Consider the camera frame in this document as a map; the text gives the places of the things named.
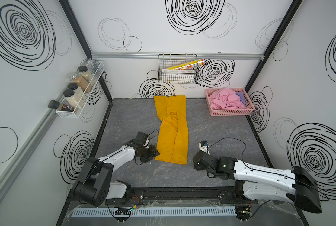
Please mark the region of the yellow t-shirt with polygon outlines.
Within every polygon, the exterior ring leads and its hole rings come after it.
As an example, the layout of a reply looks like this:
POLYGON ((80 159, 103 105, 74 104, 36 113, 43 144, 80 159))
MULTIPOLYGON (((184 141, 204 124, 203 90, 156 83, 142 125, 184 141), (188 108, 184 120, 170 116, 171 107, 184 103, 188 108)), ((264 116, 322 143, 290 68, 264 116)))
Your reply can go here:
POLYGON ((161 120, 155 160, 186 165, 188 161, 189 131, 186 117, 186 97, 155 96, 157 117, 161 120))

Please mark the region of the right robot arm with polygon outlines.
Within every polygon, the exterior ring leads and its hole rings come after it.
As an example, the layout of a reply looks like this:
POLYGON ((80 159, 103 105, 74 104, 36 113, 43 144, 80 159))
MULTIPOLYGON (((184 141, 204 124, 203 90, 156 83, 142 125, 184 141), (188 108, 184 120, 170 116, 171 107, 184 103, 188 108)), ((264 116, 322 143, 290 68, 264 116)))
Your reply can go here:
POLYGON ((322 212, 318 183, 305 168, 267 168, 226 156, 217 159, 204 151, 196 153, 193 164, 215 178, 235 180, 237 195, 247 199, 288 202, 306 212, 322 212))

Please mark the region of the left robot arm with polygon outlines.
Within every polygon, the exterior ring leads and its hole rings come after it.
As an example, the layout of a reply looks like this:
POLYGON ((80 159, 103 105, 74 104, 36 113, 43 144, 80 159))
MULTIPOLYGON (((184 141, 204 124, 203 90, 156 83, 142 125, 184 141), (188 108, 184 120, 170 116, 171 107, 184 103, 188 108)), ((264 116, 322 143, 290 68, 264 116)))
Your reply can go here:
POLYGON ((72 195, 79 201, 95 207, 105 200, 125 197, 129 184, 112 182, 112 174, 136 158, 144 164, 159 156, 156 146, 150 145, 149 141, 148 134, 138 132, 136 138, 124 143, 117 151, 100 158, 88 158, 73 185, 72 195))

